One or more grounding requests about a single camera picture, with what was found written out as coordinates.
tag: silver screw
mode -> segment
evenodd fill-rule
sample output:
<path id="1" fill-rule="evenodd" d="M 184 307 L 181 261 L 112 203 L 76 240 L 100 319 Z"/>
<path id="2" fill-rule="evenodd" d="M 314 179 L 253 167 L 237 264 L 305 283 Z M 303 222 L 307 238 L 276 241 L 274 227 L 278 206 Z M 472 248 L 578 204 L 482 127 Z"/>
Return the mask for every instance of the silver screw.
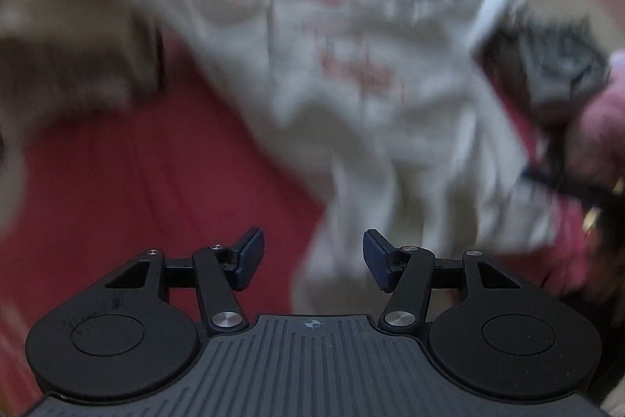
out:
<path id="1" fill-rule="evenodd" d="M 234 311 L 223 311 L 222 313 L 213 315 L 211 321 L 218 327 L 229 329 L 231 327 L 236 327 L 243 322 L 243 317 Z"/>
<path id="2" fill-rule="evenodd" d="M 407 311 L 391 311 L 384 317 L 384 321 L 393 327 L 407 327 L 412 325 L 417 319 L 414 314 Z"/>

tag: ribbed gray plate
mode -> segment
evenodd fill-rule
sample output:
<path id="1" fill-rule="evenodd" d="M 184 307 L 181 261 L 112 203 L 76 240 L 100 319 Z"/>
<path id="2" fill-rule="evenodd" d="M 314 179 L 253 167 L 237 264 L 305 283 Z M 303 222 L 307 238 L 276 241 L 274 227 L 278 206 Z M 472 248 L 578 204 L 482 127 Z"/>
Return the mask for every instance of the ribbed gray plate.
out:
<path id="1" fill-rule="evenodd" d="M 411 338 L 364 316 L 261 316 L 211 339 L 169 388 L 116 406 L 43 399 L 30 417 L 599 417 L 581 396 L 545 404 L 482 399 L 434 369 Z"/>

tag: white cloth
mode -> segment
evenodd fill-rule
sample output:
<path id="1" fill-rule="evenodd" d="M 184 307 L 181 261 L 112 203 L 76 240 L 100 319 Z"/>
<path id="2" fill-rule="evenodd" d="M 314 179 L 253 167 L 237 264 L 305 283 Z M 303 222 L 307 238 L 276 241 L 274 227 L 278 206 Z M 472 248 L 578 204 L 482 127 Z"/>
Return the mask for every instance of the white cloth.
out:
<path id="1" fill-rule="evenodd" d="M 296 313 L 379 314 L 369 228 L 447 258 L 551 241 L 549 202 L 517 193 L 524 151 L 471 57 L 509 0 L 408 28 L 352 0 L 127 1 L 175 30 L 259 145 L 327 201 Z"/>

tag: gray garment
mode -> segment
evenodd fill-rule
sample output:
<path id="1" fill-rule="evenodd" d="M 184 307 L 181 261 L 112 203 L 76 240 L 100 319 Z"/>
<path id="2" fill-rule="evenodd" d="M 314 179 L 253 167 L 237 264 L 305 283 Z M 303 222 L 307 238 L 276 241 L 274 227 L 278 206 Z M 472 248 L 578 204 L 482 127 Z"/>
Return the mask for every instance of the gray garment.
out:
<path id="1" fill-rule="evenodd" d="M 567 123 L 607 84 L 609 64 L 586 20 L 524 20 L 500 36 L 496 54 L 503 84 L 545 127 Z"/>

